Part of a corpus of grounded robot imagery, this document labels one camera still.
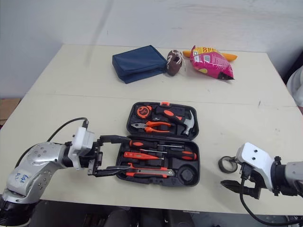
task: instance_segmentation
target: cardboard box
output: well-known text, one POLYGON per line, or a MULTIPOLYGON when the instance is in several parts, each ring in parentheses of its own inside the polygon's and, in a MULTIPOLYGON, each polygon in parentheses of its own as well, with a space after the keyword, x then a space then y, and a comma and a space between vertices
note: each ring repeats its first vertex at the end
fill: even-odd
POLYGON ((4 125, 11 113, 20 102, 20 98, 1 99, 0 100, 0 125, 4 125))

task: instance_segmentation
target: open tool case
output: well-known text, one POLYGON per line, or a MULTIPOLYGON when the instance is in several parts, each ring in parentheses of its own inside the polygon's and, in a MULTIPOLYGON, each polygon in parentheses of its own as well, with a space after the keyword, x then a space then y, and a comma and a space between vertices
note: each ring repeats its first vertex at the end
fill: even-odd
POLYGON ((116 165, 130 165, 136 169, 119 173, 118 178, 171 187, 195 186, 199 182, 199 148, 192 142, 199 127, 193 107, 166 102, 135 103, 127 130, 131 141, 121 144, 116 165))

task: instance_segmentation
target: blue pouch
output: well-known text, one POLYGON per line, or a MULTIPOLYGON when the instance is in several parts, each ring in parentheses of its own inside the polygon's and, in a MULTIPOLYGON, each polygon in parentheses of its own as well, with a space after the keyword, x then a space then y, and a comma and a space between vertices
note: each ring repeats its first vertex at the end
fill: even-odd
POLYGON ((113 55, 116 73, 126 84, 166 72, 166 62, 151 45, 113 55))

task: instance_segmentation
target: floor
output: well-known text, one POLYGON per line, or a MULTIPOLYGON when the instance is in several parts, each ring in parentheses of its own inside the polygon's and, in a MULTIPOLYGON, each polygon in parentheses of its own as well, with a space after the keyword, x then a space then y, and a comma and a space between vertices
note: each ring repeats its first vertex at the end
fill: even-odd
MULTIPOLYGON (((115 209, 117 207, 114 206, 41 201, 36 207, 30 227, 82 227, 87 213, 99 214, 106 218, 115 209)), ((191 213, 191 217, 195 227, 264 227, 246 214, 197 212, 191 213)), ((259 217, 269 222, 286 221, 285 216, 259 217)))

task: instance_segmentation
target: white table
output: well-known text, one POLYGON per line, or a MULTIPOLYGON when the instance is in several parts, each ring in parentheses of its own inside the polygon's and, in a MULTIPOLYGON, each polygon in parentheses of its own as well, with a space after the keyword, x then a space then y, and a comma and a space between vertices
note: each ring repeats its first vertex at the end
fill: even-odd
MULTIPOLYGON (((238 172, 222 173, 217 161, 235 155, 249 141, 285 164, 303 160, 303 117, 266 53, 234 52, 234 81, 223 82, 191 69, 175 77, 158 75, 131 84, 121 82, 111 56, 128 47, 64 45, 0 131, 0 190, 19 156, 45 141, 65 121, 86 116, 99 135, 129 135, 126 121, 138 101, 170 101, 197 110, 200 128, 194 139, 200 149, 201 175, 195 187, 171 188, 95 178, 87 171, 59 170, 43 199, 104 205, 246 213, 239 195, 220 185, 240 180, 238 172)), ((169 49, 159 49, 166 57, 169 49)), ((80 122, 62 130, 56 142, 71 140, 80 122)), ((116 163, 117 144, 105 144, 102 166, 116 163)), ((302 214, 299 197, 246 197, 257 214, 302 214)))

